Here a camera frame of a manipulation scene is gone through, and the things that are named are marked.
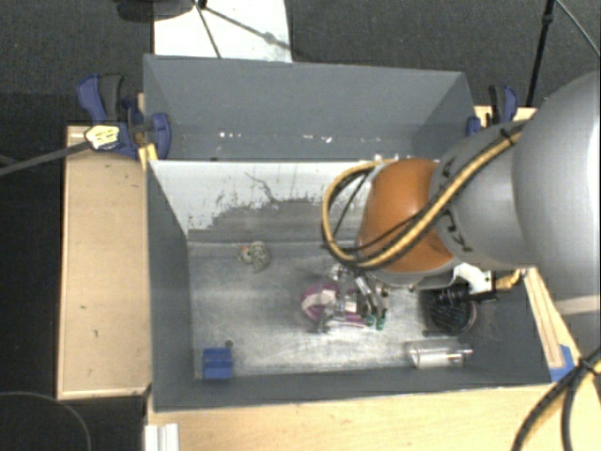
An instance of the gray bin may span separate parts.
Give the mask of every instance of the gray bin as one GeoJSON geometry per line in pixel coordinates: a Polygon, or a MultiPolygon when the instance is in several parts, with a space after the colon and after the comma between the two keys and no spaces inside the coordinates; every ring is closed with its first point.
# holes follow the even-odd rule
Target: gray bin
{"type": "MultiPolygon", "coordinates": [[[[381,332],[319,335],[301,312],[333,263],[320,245],[326,187],[358,159],[438,158],[463,138],[473,108],[462,74],[147,56],[145,95],[174,130],[169,160],[147,173],[156,410],[548,381],[522,289],[479,307],[461,369],[410,366],[404,342],[425,339],[417,295],[393,293],[381,332]],[[263,272],[237,261],[252,241],[270,249],[263,272]],[[202,348],[226,340],[234,378],[202,381],[202,348]]],[[[353,239],[365,195],[341,239],[353,239]]]]}

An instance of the clear plastic tube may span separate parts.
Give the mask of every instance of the clear plastic tube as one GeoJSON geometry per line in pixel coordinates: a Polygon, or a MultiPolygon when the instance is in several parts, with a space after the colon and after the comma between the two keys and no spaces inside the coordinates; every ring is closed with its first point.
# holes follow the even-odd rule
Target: clear plastic tube
{"type": "Polygon", "coordinates": [[[469,344],[451,339],[425,340],[406,343],[408,356],[417,368],[463,367],[473,354],[469,344]]]}

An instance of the bin floor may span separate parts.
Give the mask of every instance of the bin floor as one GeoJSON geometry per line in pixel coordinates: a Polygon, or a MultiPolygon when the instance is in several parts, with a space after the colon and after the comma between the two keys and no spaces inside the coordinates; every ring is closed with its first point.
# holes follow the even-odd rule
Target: bin floor
{"type": "Polygon", "coordinates": [[[383,331],[340,326],[318,334],[302,313],[302,293],[324,282],[333,264],[320,243],[268,241],[270,265],[255,273],[237,260],[242,243],[189,242],[197,371],[203,348],[232,343],[236,376],[409,365],[403,343],[424,339],[417,294],[391,293],[383,331]]]}

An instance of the black floor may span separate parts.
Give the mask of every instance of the black floor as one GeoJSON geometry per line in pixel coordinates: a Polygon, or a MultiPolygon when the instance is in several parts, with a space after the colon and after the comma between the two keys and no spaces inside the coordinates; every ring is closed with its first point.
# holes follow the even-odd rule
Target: black floor
{"type": "MultiPolygon", "coordinates": [[[[490,84],[525,100],[545,1],[285,0],[295,60],[463,70],[479,103],[490,84]]],[[[598,47],[600,1],[563,1],[598,47]]],[[[121,73],[126,92],[142,90],[150,17],[148,4],[130,0],[0,0],[0,155],[26,159],[63,146],[68,123],[86,118],[74,89],[89,73],[121,73]]],[[[556,8],[534,104],[598,68],[556,8]]],[[[61,194],[60,163],[0,178],[0,392],[54,394],[61,194]]],[[[39,398],[0,396],[0,447],[85,449],[62,442],[52,424],[77,426],[69,411],[39,406],[39,398]],[[58,447],[36,442],[45,433],[58,447]]],[[[139,447],[140,399],[77,410],[95,450],[139,447]]]]}

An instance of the wooden table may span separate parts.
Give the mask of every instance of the wooden table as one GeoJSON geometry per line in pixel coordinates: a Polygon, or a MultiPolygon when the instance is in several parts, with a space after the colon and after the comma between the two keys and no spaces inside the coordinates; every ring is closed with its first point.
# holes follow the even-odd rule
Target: wooden table
{"type": "MultiPolygon", "coordinates": [[[[478,109],[481,115],[484,108],[478,109]]],[[[532,111],[523,109],[520,117],[532,111]]],[[[83,128],[69,128],[69,145],[83,128]]],[[[151,380],[144,228],[139,163],[86,151],[68,158],[58,350],[60,399],[142,395],[151,380]]],[[[561,362],[558,343],[578,351],[542,279],[527,285],[547,360],[561,362]]],[[[575,449],[601,443],[601,408],[588,377],[573,412],[575,449]]],[[[186,450],[345,450],[509,448],[522,420],[548,386],[430,395],[154,413],[177,423],[186,450]]],[[[561,403],[551,407],[525,449],[561,449],[561,403]]]]}

